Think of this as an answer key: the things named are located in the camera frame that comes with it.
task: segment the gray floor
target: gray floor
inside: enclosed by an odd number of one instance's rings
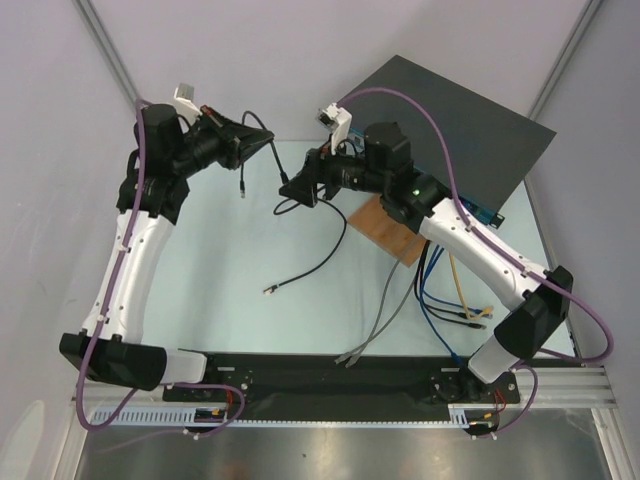
[[[77,479],[610,478],[590,411],[531,412],[497,441],[456,430],[232,428],[194,442],[169,434],[111,453],[149,433],[114,427],[91,435]]]

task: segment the robotic arm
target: robotic arm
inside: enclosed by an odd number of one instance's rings
[[[332,138],[307,152],[302,170],[281,187],[280,194],[308,207],[317,203],[318,183],[325,185],[328,200],[341,188],[380,194],[389,216],[459,258],[510,310],[493,336],[469,359],[467,369],[473,377],[490,384],[517,362],[532,358],[566,318],[569,302],[527,272],[535,272],[569,291],[573,285],[571,274],[563,267],[546,271],[467,213],[473,227],[518,258],[525,265],[525,272],[489,249],[460,218],[451,192],[414,168],[411,145],[397,124],[370,125],[365,130],[362,153],[341,153],[337,147],[346,138],[344,132],[349,128],[344,123],[349,119],[344,109],[334,107],[321,112],[319,120],[332,130]]]
[[[146,173],[128,247],[123,247],[123,238],[133,214],[139,150],[131,153],[120,186],[116,237],[96,301],[80,333],[64,334],[60,341],[60,352],[80,369],[89,340],[98,322],[103,322],[89,360],[87,376],[92,380],[153,390],[161,384],[199,382],[205,373],[203,354],[141,344],[151,282],[189,194],[187,179],[214,162],[228,170],[238,168],[272,141],[273,133],[233,122],[207,106],[198,109],[192,99],[193,87],[180,85],[171,105],[149,105],[142,111]],[[180,118],[189,124],[185,133]],[[138,131],[136,125],[134,135],[140,144]],[[125,255],[119,260],[122,251]],[[118,275],[111,285],[114,269]],[[102,302],[108,290],[113,294],[104,315]]]

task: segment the yellow cable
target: yellow cable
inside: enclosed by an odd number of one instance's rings
[[[453,281],[455,282],[456,290],[458,291],[458,298],[460,299],[460,303],[462,304],[462,308],[464,309],[464,314],[467,316],[467,319],[478,320],[485,315],[491,314],[491,312],[493,312],[493,307],[486,307],[479,314],[471,315],[467,302],[464,300],[464,295],[462,295],[462,287],[460,286],[460,279],[458,278],[458,272],[456,271],[456,261],[451,254],[449,254],[449,262],[451,263],[451,273],[453,274]]]

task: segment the white table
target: white table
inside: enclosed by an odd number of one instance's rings
[[[293,176],[318,142],[278,142]],[[212,165],[190,180],[177,227],[156,270],[145,315],[144,343],[168,348],[251,353],[340,354],[360,344],[375,320],[394,259],[348,228],[334,257],[309,277],[263,295],[264,288],[313,267],[333,247],[342,220],[326,205],[272,215],[280,179],[268,147],[246,166],[247,198],[238,172]],[[368,198],[343,190],[334,203],[348,217]],[[498,234],[523,255],[546,265],[524,185],[501,213]],[[383,321],[395,310],[415,268],[400,266],[387,296]],[[486,330],[434,320],[459,355],[472,354],[506,315],[496,296],[458,262],[470,306],[493,305]],[[443,256],[428,291],[457,302],[449,262]],[[547,347],[573,353],[566,326]],[[447,355],[426,323],[413,294],[394,323],[367,349],[369,354]]]

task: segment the brown wooden block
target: brown wooden block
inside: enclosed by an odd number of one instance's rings
[[[374,195],[353,215],[349,217],[349,225],[373,241],[387,253],[398,258],[416,234],[404,225],[393,220],[380,204],[380,197]],[[425,239],[420,237],[411,250],[405,255],[402,263],[407,267],[420,257]]]

